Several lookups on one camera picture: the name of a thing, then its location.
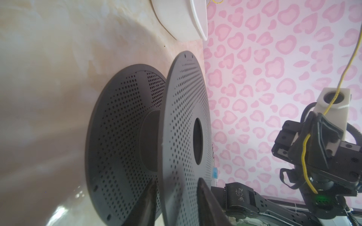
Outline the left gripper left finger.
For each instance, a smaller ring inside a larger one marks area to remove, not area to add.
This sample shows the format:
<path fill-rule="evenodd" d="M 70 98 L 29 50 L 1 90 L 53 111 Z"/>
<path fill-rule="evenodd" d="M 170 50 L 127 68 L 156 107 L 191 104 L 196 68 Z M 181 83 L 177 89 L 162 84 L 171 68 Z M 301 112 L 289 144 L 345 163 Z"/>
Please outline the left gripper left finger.
<path fill-rule="evenodd" d="M 131 210 L 126 221 L 123 223 L 123 226 L 154 226 L 157 210 L 156 198 L 156 179 L 151 179 Z"/>

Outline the black perforated cable spool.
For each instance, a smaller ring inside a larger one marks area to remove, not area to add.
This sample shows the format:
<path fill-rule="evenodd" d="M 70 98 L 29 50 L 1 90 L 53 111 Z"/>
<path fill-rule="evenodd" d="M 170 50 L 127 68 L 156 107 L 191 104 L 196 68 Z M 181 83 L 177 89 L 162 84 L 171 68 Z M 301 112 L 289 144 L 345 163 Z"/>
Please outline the black perforated cable spool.
<path fill-rule="evenodd" d="M 197 187 L 211 186 L 211 122 L 201 66 L 181 52 L 167 76 L 128 66 L 106 84 L 85 145 L 90 199 L 107 226 L 123 226 L 152 188 L 151 217 L 167 226 L 199 225 Z"/>

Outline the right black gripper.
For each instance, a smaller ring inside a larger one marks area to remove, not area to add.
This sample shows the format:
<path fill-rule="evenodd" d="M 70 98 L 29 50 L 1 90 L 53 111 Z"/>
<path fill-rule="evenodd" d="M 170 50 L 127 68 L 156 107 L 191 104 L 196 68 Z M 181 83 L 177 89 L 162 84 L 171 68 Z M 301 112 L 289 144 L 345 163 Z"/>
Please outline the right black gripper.
<path fill-rule="evenodd" d="M 362 147 L 342 141 L 343 131 L 321 113 L 304 122 L 286 121 L 272 148 L 273 156 L 292 165 L 280 179 L 299 190 L 308 210 L 319 219 L 346 213 L 346 196 L 362 191 Z"/>

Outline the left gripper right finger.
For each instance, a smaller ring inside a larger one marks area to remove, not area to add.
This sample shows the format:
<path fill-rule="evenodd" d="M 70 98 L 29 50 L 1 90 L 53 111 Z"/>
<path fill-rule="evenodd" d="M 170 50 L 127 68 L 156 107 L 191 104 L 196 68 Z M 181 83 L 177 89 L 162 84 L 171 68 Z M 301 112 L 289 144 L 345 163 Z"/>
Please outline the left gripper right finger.
<path fill-rule="evenodd" d="M 203 178 L 199 178 L 197 203 L 200 226 L 232 226 Z"/>

